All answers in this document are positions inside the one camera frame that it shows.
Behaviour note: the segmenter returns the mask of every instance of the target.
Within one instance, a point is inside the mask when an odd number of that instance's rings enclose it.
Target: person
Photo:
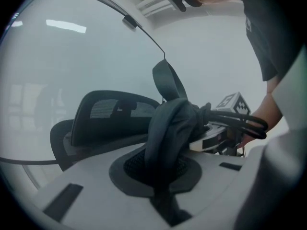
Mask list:
[[[185,0],[193,7],[229,0]],[[267,83],[266,95],[252,114],[274,128],[282,118],[272,92],[285,76],[299,53],[303,40],[299,28],[293,23],[297,0],[242,0],[246,15],[247,37],[258,58],[262,80]],[[245,135],[239,145],[243,147],[254,138]]]

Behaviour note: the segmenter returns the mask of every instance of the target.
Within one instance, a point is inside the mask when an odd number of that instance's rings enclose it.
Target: mesh chair backrest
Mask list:
[[[155,100],[126,92],[90,92],[81,100],[77,110],[71,145],[82,146],[146,134],[158,105]]]

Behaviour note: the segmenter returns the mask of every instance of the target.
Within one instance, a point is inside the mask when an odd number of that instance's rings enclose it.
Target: person's arm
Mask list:
[[[274,128],[283,117],[272,97],[272,92],[278,83],[279,79],[277,76],[267,81],[267,94],[265,95],[259,108],[252,114],[252,116],[259,117],[268,123],[269,128],[266,132]],[[238,147],[241,148],[252,140],[254,140],[254,138],[244,135],[243,140]]]

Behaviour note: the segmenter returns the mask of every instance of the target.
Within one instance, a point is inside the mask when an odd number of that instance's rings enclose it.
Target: black t-shirt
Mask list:
[[[242,0],[247,37],[258,58],[263,81],[283,78],[303,45],[295,16],[301,0]]]

